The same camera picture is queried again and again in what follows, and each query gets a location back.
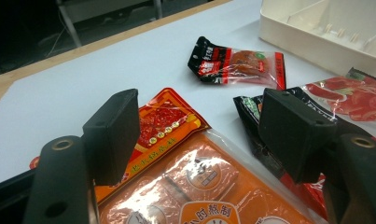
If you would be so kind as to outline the small black and red packet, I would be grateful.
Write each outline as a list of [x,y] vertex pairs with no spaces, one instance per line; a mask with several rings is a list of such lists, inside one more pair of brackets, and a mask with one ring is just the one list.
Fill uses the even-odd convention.
[[233,49],[215,45],[201,36],[189,57],[188,68],[204,83],[245,82],[286,89],[282,52]]

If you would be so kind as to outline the orange packet with cube blocks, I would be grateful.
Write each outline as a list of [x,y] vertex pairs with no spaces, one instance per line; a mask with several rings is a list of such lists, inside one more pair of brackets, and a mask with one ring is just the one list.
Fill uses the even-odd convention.
[[101,224],[328,224],[236,156],[191,135],[100,203]]

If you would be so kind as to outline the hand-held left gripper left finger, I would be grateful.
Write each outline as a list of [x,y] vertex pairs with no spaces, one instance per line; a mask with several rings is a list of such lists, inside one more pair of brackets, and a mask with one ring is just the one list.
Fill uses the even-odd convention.
[[115,186],[125,174],[140,135],[137,97],[137,89],[115,93],[83,125],[97,186]]

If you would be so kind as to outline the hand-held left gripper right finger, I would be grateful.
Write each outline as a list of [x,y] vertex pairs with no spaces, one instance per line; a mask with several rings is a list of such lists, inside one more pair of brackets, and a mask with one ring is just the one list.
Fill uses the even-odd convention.
[[295,183],[317,181],[320,150],[336,130],[335,122],[291,93],[273,89],[263,92],[259,136]]

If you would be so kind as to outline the white plastic container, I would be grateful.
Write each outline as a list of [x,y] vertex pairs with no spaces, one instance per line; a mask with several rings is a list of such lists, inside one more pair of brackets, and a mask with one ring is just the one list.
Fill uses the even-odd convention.
[[259,37],[331,73],[376,77],[376,0],[262,0]]

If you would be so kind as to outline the white table mat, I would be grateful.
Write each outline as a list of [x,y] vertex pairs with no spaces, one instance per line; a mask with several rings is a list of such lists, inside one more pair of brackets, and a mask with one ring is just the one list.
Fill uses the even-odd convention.
[[249,155],[232,99],[259,95],[262,87],[205,85],[188,69],[188,58],[200,36],[236,49],[272,51],[258,36],[260,7],[260,0],[232,0],[0,76],[0,182],[26,171],[48,141],[80,135],[112,94],[130,88],[139,90],[140,104],[173,88],[238,154]]

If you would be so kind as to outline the orange packet with red window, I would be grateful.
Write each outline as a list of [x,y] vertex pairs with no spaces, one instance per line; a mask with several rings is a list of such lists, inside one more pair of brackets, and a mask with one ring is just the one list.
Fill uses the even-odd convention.
[[190,135],[210,127],[208,122],[172,88],[164,88],[140,107],[139,116],[141,134],[123,179],[116,186],[96,187],[98,203],[142,174]]

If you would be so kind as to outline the clear packet with red slices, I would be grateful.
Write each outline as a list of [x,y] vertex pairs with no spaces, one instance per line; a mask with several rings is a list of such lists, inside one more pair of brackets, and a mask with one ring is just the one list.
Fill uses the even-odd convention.
[[376,139],[376,77],[351,68],[346,75],[302,87],[330,118],[357,128]]

